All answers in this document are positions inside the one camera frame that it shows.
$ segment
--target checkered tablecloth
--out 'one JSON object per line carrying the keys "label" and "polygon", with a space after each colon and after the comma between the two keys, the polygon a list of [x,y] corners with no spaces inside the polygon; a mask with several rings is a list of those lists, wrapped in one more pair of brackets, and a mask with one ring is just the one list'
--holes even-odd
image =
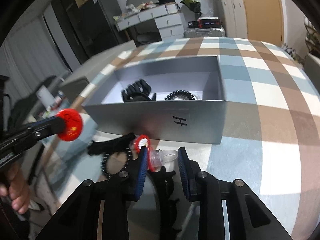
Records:
{"label": "checkered tablecloth", "polygon": [[[54,191],[60,202],[82,180],[100,176],[100,158],[79,155],[96,129],[81,104],[107,75],[140,62],[212,55],[218,57],[228,101],[221,144],[153,140],[153,147],[185,147],[190,159],[218,179],[243,179],[294,240],[307,239],[320,214],[319,94],[288,54],[260,41],[205,37],[157,42],[122,52],[72,104],[83,112],[88,125],[89,132],[85,128],[82,135],[85,140],[53,142],[48,149],[54,154],[47,174],[58,187]],[[98,132],[94,139],[115,137]],[[72,170],[66,164],[72,163],[69,156],[77,159]],[[68,176],[56,174],[62,166]]]}

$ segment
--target white curtain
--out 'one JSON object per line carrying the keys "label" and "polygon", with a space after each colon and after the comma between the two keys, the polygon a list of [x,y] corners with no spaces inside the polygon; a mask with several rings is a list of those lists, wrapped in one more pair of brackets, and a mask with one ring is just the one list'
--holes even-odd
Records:
{"label": "white curtain", "polygon": [[[15,33],[9,33],[0,47],[0,74],[10,78],[5,92],[13,103],[28,96],[45,78],[58,76],[66,70],[42,16]],[[9,115],[6,102],[4,124]]]}

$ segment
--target white desk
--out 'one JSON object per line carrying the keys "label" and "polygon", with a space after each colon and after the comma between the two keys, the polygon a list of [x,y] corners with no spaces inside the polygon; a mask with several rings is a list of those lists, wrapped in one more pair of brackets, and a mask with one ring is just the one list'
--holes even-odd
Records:
{"label": "white desk", "polygon": [[175,40],[183,38],[186,21],[183,13],[178,11],[176,3],[169,3],[144,10],[116,23],[118,31],[125,30],[141,22],[154,19],[161,39]]}

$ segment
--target wooden door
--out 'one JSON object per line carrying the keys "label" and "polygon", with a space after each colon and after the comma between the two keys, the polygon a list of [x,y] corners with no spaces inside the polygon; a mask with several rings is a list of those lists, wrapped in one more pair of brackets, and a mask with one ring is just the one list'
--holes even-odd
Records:
{"label": "wooden door", "polygon": [[248,39],[280,46],[284,28],[281,0],[244,0],[244,6]]}

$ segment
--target suitcase handle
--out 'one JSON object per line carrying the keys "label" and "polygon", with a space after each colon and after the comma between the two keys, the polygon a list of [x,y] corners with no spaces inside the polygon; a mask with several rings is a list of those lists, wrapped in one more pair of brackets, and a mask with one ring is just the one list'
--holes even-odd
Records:
{"label": "suitcase handle", "polygon": [[211,28],[209,29],[196,29],[197,33],[209,33],[211,32]]}

